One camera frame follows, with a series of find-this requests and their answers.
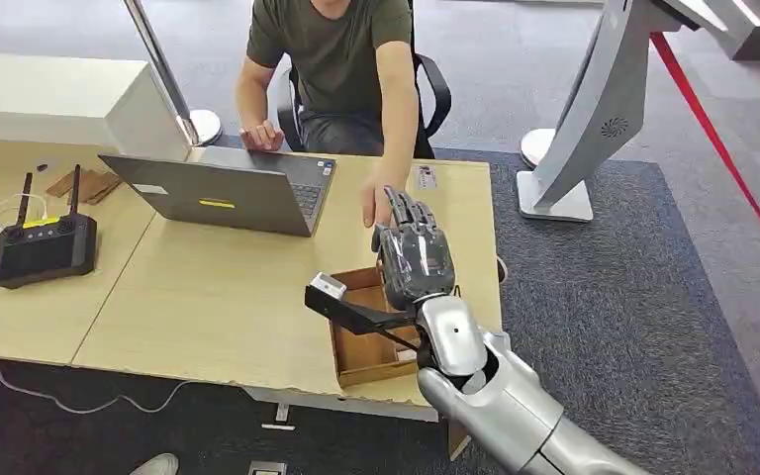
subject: shoe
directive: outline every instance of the shoe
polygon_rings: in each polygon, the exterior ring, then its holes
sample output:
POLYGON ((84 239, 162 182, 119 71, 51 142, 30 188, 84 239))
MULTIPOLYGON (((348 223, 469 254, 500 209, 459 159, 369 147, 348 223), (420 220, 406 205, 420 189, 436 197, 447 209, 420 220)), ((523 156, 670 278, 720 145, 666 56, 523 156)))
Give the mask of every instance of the shoe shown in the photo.
POLYGON ((497 280, 499 283, 503 283, 506 277, 509 276, 509 268, 506 266, 506 262, 499 255, 497 256, 497 280))
POLYGON ((176 475, 179 459, 172 453, 156 455, 130 475, 176 475))

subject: black router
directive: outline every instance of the black router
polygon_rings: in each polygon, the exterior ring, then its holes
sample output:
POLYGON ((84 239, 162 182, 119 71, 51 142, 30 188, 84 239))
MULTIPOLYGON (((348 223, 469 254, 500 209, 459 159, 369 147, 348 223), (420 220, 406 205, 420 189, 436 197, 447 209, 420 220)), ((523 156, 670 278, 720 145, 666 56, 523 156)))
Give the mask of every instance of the black router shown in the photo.
POLYGON ((0 235, 0 287, 18 289, 94 270, 97 222, 77 213, 80 165, 74 168, 71 211, 59 218, 25 223, 33 179, 33 173, 25 175, 19 218, 0 235))

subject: yellow label on router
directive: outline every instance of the yellow label on router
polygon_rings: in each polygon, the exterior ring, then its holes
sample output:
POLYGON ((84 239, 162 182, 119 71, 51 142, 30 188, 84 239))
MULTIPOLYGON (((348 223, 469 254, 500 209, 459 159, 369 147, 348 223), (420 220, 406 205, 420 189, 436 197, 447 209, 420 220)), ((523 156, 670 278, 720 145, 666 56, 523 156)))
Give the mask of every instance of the yellow label on router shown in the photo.
POLYGON ((58 221, 59 218, 48 218, 46 220, 30 221, 28 223, 24 223, 22 225, 22 228, 25 230, 27 228, 38 228, 39 226, 50 225, 52 223, 57 223, 58 221))
POLYGON ((234 209, 235 205, 232 203, 229 203, 228 201, 216 201, 216 200, 199 200, 200 205, 205 206, 216 206, 218 208, 230 208, 234 209))

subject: green t-shirt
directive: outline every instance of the green t-shirt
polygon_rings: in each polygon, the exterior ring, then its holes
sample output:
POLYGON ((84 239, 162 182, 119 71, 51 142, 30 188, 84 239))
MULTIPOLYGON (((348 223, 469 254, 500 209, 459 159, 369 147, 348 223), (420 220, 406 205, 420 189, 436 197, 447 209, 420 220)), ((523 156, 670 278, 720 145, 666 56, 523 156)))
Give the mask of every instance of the green t-shirt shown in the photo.
POLYGON ((289 54, 302 102, 314 112, 379 115, 375 50, 392 41, 408 44, 411 36, 407 0, 350 0, 336 20, 311 0, 254 0, 246 55, 274 68, 289 54))

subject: stanchion base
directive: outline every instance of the stanchion base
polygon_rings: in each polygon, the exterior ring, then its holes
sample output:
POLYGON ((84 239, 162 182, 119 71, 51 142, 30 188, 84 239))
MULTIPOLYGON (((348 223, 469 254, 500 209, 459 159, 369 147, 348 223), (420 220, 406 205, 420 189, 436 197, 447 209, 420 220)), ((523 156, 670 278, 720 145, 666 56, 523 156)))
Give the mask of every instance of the stanchion base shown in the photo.
POLYGON ((205 109, 191 111, 191 123, 199 136, 199 140, 194 143, 196 146, 209 145, 223 134, 220 118, 211 111, 205 109))
POLYGON ((532 170, 540 165, 540 161, 549 151, 549 146, 555 139, 554 129, 534 129, 522 136, 520 141, 520 157, 532 170))
POLYGON ((593 208, 590 195, 583 181, 575 185, 563 198, 550 207, 535 207, 540 194, 540 184, 531 171, 517 174, 517 195, 520 197, 520 214, 525 218, 538 220, 575 221, 589 223, 593 221, 593 208))

